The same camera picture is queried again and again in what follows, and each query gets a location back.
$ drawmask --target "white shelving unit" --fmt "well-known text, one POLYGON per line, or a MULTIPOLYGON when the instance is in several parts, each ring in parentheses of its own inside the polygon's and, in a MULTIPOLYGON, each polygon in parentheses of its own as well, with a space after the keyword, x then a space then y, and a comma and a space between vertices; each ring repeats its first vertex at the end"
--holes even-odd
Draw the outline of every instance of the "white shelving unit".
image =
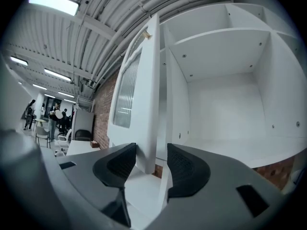
POLYGON ((160 25, 157 16, 149 20, 125 55, 108 124, 110 144, 138 144, 125 185, 133 228, 144 229, 166 203, 167 143, 251 168, 305 149, 306 69, 295 30, 259 5, 215 4, 160 25), (156 158, 162 179, 151 175, 156 158))
POLYGON ((307 147, 306 51, 286 22, 259 5, 228 3, 185 12, 160 28, 167 109, 159 112, 166 137, 158 137, 158 158, 167 159, 172 142, 254 168, 307 147))

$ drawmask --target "table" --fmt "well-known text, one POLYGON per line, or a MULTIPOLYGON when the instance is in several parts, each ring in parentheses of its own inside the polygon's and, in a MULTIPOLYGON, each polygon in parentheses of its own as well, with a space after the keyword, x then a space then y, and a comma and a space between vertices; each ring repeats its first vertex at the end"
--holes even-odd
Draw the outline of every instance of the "table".
POLYGON ((45 120, 43 119, 34 119, 35 123, 33 125, 33 131, 34 131, 34 127, 37 126, 37 123, 40 122, 41 125, 43 125, 43 122, 45 122, 45 120))
POLYGON ((99 151, 99 150, 100 148, 92 148, 90 141, 72 140, 68 147, 66 156, 82 154, 92 151, 99 151))

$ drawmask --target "ribbed translucent panel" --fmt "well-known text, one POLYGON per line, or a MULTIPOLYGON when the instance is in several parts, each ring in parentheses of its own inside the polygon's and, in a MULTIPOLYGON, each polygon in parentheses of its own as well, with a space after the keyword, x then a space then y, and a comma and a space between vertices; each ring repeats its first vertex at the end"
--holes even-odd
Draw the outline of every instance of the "ribbed translucent panel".
POLYGON ((119 91, 116 99, 113 124, 125 128, 130 127, 131 110, 135 89, 136 74, 140 62, 139 54, 129 65, 122 75, 119 91))

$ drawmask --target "ceiling light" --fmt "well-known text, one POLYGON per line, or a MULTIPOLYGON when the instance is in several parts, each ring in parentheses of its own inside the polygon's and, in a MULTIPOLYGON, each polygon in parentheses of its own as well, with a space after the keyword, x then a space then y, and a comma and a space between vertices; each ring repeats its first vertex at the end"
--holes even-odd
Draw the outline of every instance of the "ceiling light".
POLYGON ((62 92, 59 92, 59 94, 63 94, 63 95, 69 96, 69 97, 71 97, 71 98, 75 98, 73 95, 65 94, 65 93, 62 93, 62 92))
POLYGON ((55 98, 54 96, 49 95, 49 94, 45 94, 45 96, 48 96, 48 97, 51 97, 51 98, 55 98))
POLYGON ((61 74, 58 74, 58 73, 53 72, 53 71, 50 71, 50 70, 48 70, 48 69, 45 69, 45 72, 46 72, 46 73, 49 73, 49 74, 51 74, 51 75, 53 75, 53 76, 56 76, 56 77, 58 77, 58 78, 64 79, 64 80, 66 80, 66 81, 68 81, 68 82, 71 81, 71 78, 65 77, 65 76, 63 76, 63 75, 61 75, 61 74))
POLYGON ((70 15, 76 15, 79 4, 71 0, 29 0, 29 3, 47 6, 70 15))
POLYGON ((43 89, 43 90, 47 90, 46 88, 41 87, 41 86, 38 86, 38 85, 36 85, 36 84, 33 84, 33 86, 34 86, 34 87, 37 87, 37 88, 40 88, 40 89, 43 89))
POLYGON ((71 103, 75 103, 76 104, 76 102, 73 102, 73 101, 70 101, 70 100, 66 100, 66 99, 64 99, 65 101, 67 101, 67 102, 71 102, 71 103))
POLYGON ((25 60, 16 58, 16 57, 14 57, 14 56, 11 56, 11 60, 14 61, 14 62, 16 62, 16 63, 23 64, 23 65, 25 65, 25 66, 28 65, 28 62, 26 62, 25 60))

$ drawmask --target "backpack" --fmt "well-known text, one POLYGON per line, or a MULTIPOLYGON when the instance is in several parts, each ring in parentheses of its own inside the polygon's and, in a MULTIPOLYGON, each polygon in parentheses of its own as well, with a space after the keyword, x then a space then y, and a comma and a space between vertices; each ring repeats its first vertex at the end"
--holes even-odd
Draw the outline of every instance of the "backpack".
POLYGON ((32 115, 32 108, 31 107, 28 107, 27 115, 32 115))

